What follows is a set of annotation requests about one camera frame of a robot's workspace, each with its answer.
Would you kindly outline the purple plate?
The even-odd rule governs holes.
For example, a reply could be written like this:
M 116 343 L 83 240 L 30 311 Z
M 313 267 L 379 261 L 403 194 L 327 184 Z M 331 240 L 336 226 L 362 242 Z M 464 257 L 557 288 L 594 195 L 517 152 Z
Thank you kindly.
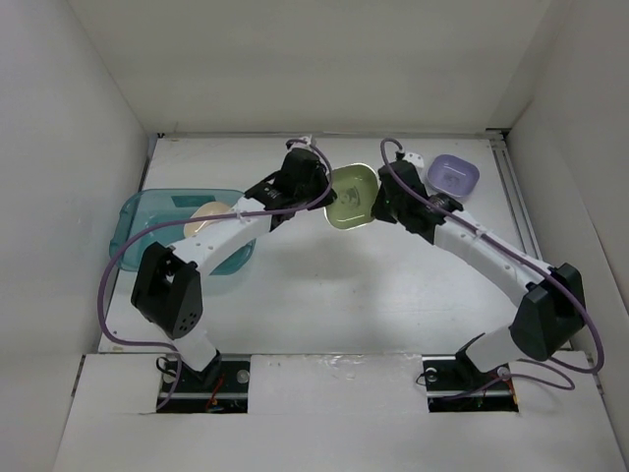
M 438 155 L 427 172 L 428 184 L 436 191 L 459 200 L 471 196 L 480 180 L 473 163 L 452 154 Z

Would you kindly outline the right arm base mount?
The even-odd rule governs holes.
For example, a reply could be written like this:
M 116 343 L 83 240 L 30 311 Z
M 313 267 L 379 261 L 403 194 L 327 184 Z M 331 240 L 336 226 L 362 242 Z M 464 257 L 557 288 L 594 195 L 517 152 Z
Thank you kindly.
M 519 411 L 507 365 L 481 373 L 454 355 L 424 356 L 422 365 L 416 384 L 426 390 L 430 413 Z

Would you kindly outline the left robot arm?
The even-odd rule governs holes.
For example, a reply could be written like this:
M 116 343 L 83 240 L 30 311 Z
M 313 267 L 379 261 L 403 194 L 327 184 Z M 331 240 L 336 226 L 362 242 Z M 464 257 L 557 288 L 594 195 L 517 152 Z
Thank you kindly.
M 131 303 L 172 341 L 195 388 L 213 387 L 221 364 L 220 351 L 200 325 L 203 280 L 296 212 L 333 201 L 328 159 L 295 142 L 280 169 L 254 184 L 218 221 L 169 246 L 153 243 L 144 250 Z

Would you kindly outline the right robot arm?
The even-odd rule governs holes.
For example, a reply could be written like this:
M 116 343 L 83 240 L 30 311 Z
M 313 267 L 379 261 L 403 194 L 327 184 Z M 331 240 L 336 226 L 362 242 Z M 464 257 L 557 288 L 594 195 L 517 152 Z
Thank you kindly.
M 372 215 L 452 254 L 492 282 L 515 306 L 511 322 L 484 332 L 455 354 L 454 375 L 467 387 L 520 359 L 545 362 L 587 324 L 580 272 L 553 267 L 495 237 L 445 194 L 429 195 L 416 166 L 398 159 L 378 171 Z

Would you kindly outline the beige plate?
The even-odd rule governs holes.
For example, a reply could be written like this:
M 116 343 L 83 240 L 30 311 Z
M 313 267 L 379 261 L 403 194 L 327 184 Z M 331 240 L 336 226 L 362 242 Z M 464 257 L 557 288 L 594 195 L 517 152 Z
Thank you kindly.
M 209 202 L 200 206 L 184 225 L 183 234 L 185 238 L 197 236 L 207 226 L 220 222 L 222 215 L 232 214 L 231 206 L 223 202 Z

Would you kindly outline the aluminium rail right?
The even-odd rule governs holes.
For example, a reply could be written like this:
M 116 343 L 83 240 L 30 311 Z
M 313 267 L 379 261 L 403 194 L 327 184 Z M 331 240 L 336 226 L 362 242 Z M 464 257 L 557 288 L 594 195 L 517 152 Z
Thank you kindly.
M 502 181 L 520 244 L 527 255 L 540 259 L 542 252 L 510 158 L 505 134 L 501 130 L 489 129 L 486 131 L 486 136 Z

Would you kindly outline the green plate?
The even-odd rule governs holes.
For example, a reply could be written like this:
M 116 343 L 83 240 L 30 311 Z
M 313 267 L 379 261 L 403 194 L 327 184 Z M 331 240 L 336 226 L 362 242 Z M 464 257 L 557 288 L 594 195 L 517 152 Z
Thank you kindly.
M 324 208 L 327 222 L 346 231 L 374 221 L 372 206 L 379 189 L 375 171 L 366 164 L 353 163 L 332 171 L 334 202 Z

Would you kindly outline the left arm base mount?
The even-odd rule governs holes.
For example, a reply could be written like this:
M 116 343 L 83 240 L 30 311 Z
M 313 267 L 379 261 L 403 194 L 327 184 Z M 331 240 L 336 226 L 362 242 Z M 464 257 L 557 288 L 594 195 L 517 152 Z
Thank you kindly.
M 155 363 L 160 374 L 156 412 L 161 414 L 245 414 L 249 406 L 251 357 L 227 355 L 214 381 L 204 385 L 187 367 L 175 383 L 177 360 L 160 356 Z

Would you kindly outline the teal transparent plastic bin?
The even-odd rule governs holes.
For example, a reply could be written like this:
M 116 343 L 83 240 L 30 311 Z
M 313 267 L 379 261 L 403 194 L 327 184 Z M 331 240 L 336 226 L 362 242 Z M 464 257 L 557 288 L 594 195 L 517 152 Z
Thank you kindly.
M 132 236 L 142 230 L 173 220 L 188 219 L 204 204 L 220 202 L 235 204 L 242 193 L 232 189 L 152 189 L 131 196 L 119 212 L 119 220 L 110 240 L 113 256 Z M 116 288 L 130 293 L 135 283 L 143 251 L 152 243 L 170 245 L 184 238 L 182 225 L 157 229 L 134 243 L 117 263 L 120 269 Z M 205 295 L 226 294 L 245 282 L 251 271 L 250 259 L 256 243 L 250 242 L 222 263 L 203 282 Z

